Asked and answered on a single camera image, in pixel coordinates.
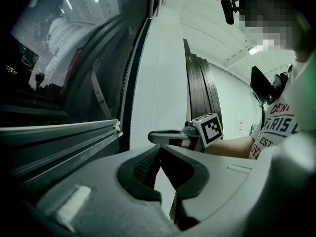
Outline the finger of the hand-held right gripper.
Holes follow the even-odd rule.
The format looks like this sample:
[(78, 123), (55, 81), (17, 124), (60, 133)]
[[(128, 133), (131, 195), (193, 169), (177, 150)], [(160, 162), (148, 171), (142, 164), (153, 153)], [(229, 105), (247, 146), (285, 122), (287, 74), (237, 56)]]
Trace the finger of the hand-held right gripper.
[(148, 134), (148, 140), (157, 145), (189, 145), (190, 138), (182, 130), (152, 131)]

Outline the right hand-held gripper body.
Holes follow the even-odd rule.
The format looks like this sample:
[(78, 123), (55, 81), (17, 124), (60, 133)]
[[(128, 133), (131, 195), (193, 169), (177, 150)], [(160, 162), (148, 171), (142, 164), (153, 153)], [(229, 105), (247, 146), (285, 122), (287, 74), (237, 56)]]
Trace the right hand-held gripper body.
[(216, 113), (187, 121), (183, 131), (195, 142), (194, 150), (198, 152), (203, 152), (215, 141), (223, 138), (222, 125)]

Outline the dark framed window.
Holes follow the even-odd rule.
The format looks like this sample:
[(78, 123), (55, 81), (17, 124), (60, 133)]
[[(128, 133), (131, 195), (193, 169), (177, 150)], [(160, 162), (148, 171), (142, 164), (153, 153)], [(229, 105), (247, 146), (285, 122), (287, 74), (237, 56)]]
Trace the dark framed window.
[[(0, 0), (0, 128), (121, 119), (139, 36), (157, 0)], [(0, 180), (26, 184), (118, 142), (0, 153)]]

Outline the person's white printed t-shirt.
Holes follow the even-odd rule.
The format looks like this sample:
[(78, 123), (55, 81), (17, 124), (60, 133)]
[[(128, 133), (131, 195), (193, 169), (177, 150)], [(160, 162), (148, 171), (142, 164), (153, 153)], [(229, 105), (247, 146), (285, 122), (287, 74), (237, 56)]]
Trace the person's white printed t-shirt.
[(277, 146), (299, 131), (316, 131), (316, 52), (307, 62), (294, 60), (286, 73), (282, 93), (265, 110), (265, 116), (251, 134), (254, 144), (249, 159), (258, 159), (261, 151)]

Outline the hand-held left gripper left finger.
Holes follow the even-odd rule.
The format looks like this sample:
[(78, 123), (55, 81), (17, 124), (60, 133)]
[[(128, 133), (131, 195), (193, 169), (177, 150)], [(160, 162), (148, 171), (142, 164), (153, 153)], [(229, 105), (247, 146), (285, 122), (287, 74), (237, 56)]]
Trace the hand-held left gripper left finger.
[(172, 237), (178, 228), (154, 189), (160, 146), (90, 162), (37, 203), (53, 237)]

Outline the black chest-mounted phone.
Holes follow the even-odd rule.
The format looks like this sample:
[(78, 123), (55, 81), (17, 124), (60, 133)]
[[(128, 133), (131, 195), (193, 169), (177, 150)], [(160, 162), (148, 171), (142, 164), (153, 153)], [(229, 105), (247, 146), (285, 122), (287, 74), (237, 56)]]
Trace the black chest-mounted phone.
[(276, 90), (274, 86), (256, 66), (251, 69), (250, 87), (260, 105), (265, 103), (270, 105), (275, 101)]

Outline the grey insect screen bar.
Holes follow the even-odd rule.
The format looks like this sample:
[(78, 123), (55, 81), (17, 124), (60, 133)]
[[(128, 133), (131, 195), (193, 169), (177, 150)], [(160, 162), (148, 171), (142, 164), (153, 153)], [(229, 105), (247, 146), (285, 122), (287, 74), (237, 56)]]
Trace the grey insect screen bar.
[(120, 121), (102, 120), (84, 123), (0, 128), (0, 153), (9, 154), (46, 143), (65, 142), (66, 146), (89, 145), (120, 131)]

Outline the person's right forearm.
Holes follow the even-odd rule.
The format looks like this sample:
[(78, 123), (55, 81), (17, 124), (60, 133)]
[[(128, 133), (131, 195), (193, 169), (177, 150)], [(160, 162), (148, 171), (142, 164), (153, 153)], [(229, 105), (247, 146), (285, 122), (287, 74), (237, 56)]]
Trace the person's right forearm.
[(250, 150), (254, 144), (251, 136), (223, 140), (220, 139), (205, 149), (205, 153), (216, 156), (249, 158)]

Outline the dark brown curtain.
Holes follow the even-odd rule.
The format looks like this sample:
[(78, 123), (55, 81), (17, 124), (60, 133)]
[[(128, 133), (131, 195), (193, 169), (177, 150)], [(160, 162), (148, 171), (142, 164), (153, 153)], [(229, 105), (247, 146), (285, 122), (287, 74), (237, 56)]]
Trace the dark brown curtain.
[(203, 59), (192, 53), (189, 43), (183, 39), (186, 71), (189, 88), (191, 118), (198, 118), (205, 114), (217, 114), (222, 124), (222, 112), (219, 101), (215, 77), (210, 65)]

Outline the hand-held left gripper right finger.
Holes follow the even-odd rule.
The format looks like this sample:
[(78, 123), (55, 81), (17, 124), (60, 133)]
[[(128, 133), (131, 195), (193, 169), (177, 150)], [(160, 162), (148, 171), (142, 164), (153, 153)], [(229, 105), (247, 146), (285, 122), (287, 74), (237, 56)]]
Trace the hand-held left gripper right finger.
[(160, 163), (175, 189), (174, 223), (185, 231), (224, 206), (254, 168), (255, 161), (161, 146)]

